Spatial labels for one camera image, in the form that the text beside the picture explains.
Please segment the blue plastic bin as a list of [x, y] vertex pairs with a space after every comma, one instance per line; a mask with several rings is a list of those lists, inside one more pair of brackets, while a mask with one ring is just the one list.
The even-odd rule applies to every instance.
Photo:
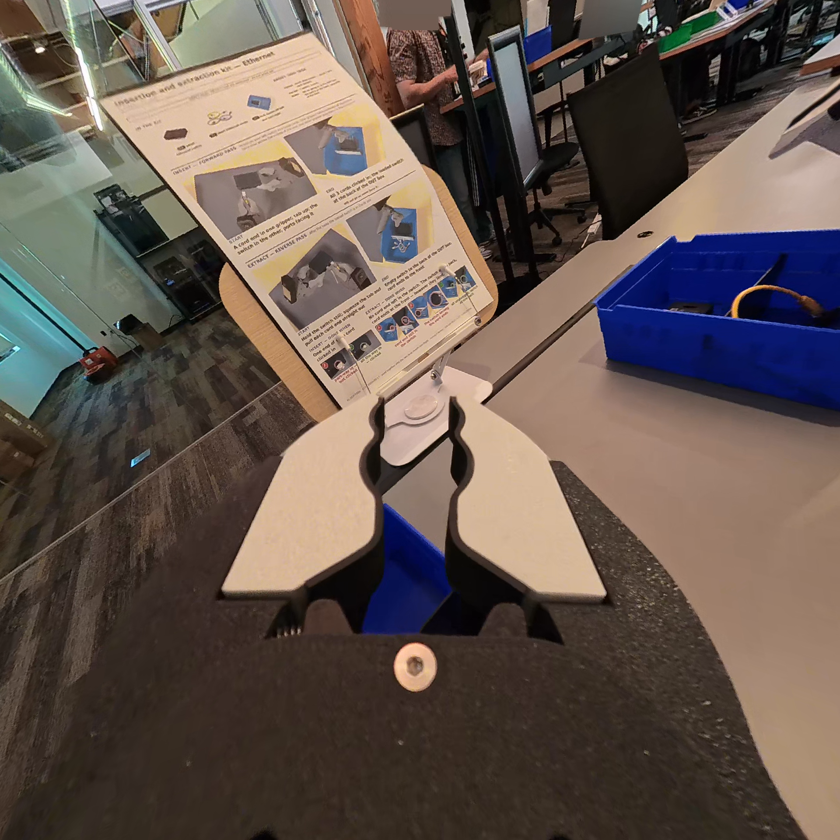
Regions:
[[385, 565], [362, 626], [363, 634], [415, 634], [451, 592], [442, 551], [384, 505]]
[[[713, 314], [669, 311], [702, 301]], [[606, 356], [839, 407], [837, 228], [666, 240], [596, 300]]]

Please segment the instruction sheet board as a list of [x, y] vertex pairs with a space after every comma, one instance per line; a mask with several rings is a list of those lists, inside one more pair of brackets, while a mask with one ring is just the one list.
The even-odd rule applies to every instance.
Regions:
[[401, 391], [480, 330], [496, 283], [440, 178], [299, 33], [99, 99], [282, 338], [317, 420]]

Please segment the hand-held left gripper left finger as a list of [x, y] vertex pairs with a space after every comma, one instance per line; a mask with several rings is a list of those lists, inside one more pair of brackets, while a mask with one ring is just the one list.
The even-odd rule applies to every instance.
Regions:
[[385, 566], [381, 475], [385, 401], [365, 395], [312, 426], [280, 459], [222, 583], [235, 600], [339, 604], [362, 632]]

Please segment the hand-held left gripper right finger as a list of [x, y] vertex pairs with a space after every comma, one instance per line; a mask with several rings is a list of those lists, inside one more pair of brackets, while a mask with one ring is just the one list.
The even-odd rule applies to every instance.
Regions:
[[513, 604], [529, 634], [557, 634], [555, 604], [603, 604], [607, 591], [549, 457], [466, 396], [449, 404], [445, 568], [468, 626]]

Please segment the dark monitor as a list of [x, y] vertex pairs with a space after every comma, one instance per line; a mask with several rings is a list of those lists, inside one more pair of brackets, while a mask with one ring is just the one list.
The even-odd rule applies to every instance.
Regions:
[[425, 106], [419, 104], [396, 114], [391, 117], [391, 124], [415, 154], [419, 163], [437, 172], [438, 166], [434, 144], [427, 127]]

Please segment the framed monitor on stand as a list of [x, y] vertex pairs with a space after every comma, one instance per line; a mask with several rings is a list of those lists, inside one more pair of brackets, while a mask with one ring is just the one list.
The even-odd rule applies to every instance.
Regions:
[[543, 152], [520, 28], [489, 37], [488, 55], [511, 158], [517, 178], [528, 190], [539, 173]]

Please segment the black office chair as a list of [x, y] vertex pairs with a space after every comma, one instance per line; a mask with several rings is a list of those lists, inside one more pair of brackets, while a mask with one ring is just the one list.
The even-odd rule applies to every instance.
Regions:
[[533, 200], [533, 209], [527, 215], [528, 225], [536, 225], [540, 229], [547, 228], [553, 234], [551, 242], [553, 246], [562, 245], [563, 239], [560, 231], [553, 226], [551, 218], [557, 215], [575, 215], [577, 221], [582, 224], [586, 221], [585, 205], [587, 202], [583, 202], [580, 206], [562, 206], [543, 210], [539, 202], [538, 191], [541, 191], [543, 195], [549, 195], [552, 192], [550, 177], [572, 165], [573, 158], [578, 151], [579, 146], [574, 142], [562, 142], [547, 146], [542, 151], [533, 172], [526, 176], [524, 182], [526, 193], [531, 194]]

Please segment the small red box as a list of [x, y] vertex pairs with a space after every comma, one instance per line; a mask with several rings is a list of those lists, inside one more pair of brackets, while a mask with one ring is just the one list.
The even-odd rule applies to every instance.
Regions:
[[100, 384], [108, 380], [119, 367], [119, 358], [107, 347], [86, 350], [80, 357], [82, 379], [88, 384]]

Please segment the green storage bin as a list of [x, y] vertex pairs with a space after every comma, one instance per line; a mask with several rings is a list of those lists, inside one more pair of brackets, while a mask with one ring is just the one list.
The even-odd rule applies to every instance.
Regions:
[[705, 32], [720, 23], [723, 23], [723, 19], [714, 10], [688, 19], [673, 32], [658, 40], [658, 53], [662, 56], [677, 49], [688, 43], [692, 36]]

